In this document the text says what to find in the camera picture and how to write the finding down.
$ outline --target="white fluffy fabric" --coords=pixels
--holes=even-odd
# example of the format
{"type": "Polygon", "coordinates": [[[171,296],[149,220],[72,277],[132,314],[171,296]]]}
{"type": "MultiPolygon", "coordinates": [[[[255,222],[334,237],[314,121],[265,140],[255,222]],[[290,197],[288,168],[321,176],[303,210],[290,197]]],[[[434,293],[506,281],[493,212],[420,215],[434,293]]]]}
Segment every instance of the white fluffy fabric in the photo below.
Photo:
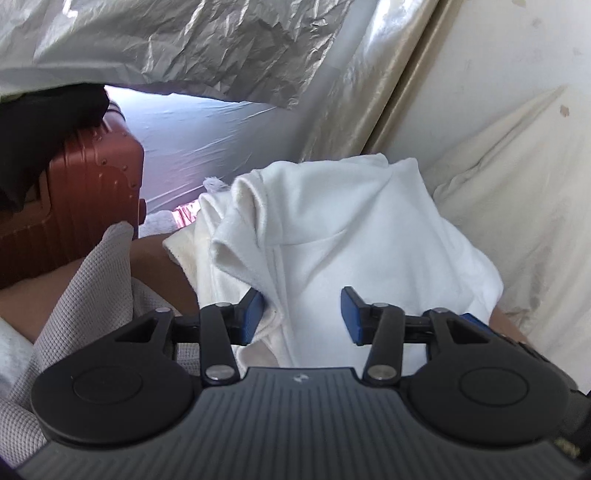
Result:
{"type": "Polygon", "coordinates": [[[178,230],[174,214],[169,210],[150,213],[144,223],[139,226],[139,238],[160,233],[172,233],[178,230]]]}
{"type": "MultiPolygon", "coordinates": [[[[446,307],[484,322],[502,293],[493,264],[437,212],[415,159],[277,162],[200,204],[164,245],[202,306],[236,302],[250,286],[264,294],[254,342],[238,349],[242,370],[361,371],[369,346],[355,346],[341,318],[345,286],[408,314],[446,307]]],[[[404,374],[424,362],[424,346],[405,345],[404,374]]]]}
{"type": "Polygon", "coordinates": [[[224,192],[230,188],[230,185],[224,183],[217,177],[205,177],[203,180],[203,186],[209,193],[224,192]]]}

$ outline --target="silver plastic sheet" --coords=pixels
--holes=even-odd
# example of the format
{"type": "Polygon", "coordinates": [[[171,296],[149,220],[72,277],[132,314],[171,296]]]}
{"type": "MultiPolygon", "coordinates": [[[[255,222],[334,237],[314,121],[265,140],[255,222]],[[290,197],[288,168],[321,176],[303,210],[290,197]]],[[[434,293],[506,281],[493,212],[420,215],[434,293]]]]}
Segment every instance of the silver plastic sheet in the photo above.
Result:
{"type": "MultiPolygon", "coordinates": [[[[393,139],[397,138],[395,136],[398,128],[439,55],[462,3],[463,0],[439,0],[437,3],[378,123],[363,148],[363,153],[384,152],[389,156],[390,152],[386,151],[388,144],[392,145],[393,139]]],[[[393,155],[391,159],[398,158],[402,157],[393,155]]]]}
{"type": "Polygon", "coordinates": [[[310,127],[300,161],[362,152],[439,0],[378,0],[365,35],[310,127]]]}
{"type": "Polygon", "coordinates": [[[0,98],[79,82],[293,106],[352,0],[2,0],[0,98]]]}
{"type": "Polygon", "coordinates": [[[204,191],[206,177],[231,183],[275,160],[296,160],[323,101],[359,46],[375,4],[351,4],[334,44],[292,109],[108,87],[144,146],[141,195],[148,211],[191,202],[204,191]]]}

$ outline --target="white cloth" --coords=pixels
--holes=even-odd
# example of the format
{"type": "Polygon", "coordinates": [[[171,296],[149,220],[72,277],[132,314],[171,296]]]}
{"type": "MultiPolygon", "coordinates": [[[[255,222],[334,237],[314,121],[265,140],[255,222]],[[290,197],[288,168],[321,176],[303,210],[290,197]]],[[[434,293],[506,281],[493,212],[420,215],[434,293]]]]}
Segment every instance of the white cloth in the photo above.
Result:
{"type": "Polygon", "coordinates": [[[499,306],[591,389],[591,101],[560,87],[425,173],[440,213],[498,267],[499,306]]]}
{"type": "Polygon", "coordinates": [[[0,398],[6,398],[25,371],[33,344],[0,318],[0,398]]]}
{"type": "Polygon", "coordinates": [[[178,230],[177,221],[170,210],[160,210],[146,216],[144,223],[139,226],[139,238],[159,233],[172,233],[178,230]]]}
{"type": "MultiPolygon", "coordinates": [[[[164,246],[204,306],[238,301],[253,286],[269,307],[241,368],[355,367],[340,315],[340,291],[408,314],[434,307],[487,322],[502,293],[492,263],[437,212],[415,159],[381,155],[338,162],[277,162],[238,177],[229,192],[204,194],[197,221],[164,246]]],[[[405,345],[404,374],[425,361],[405,345]]]]}

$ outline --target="metal rivet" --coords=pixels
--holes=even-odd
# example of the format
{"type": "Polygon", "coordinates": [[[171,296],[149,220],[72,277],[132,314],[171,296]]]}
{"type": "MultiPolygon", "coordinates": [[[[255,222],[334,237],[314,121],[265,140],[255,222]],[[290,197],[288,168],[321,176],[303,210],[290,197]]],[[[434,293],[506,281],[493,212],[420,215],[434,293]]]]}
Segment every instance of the metal rivet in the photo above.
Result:
{"type": "Polygon", "coordinates": [[[374,380],[392,380],[398,372],[390,365],[373,365],[368,368],[368,375],[374,380]]]}
{"type": "Polygon", "coordinates": [[[212,365],[205,374],[212,380],[228,380],[232,378],[235,370],[230,365],[212,365]]]}

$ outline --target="skin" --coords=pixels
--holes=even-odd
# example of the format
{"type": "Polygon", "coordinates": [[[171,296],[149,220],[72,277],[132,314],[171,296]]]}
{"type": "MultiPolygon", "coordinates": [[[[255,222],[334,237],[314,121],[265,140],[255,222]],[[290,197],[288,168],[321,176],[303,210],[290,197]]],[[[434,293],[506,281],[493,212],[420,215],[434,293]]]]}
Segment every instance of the skin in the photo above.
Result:
{"type": "MultiPolygon", "coordinates": [[[[162,241],[168,235],[154,235],[132,242],[129,254],[131,275],[181,314],[195,314],[199,311],[197,297],[183,270],[170,260],[162,247],[162,241]]],[[[82,260],[77,260],[41,277],[23,280],[0,290],[0,317],[34,342],[81,263],[82,260]]],[[[492,312],[490,327],[513,340],[527,342],[527,338],[498,308],[492,312]]]]}

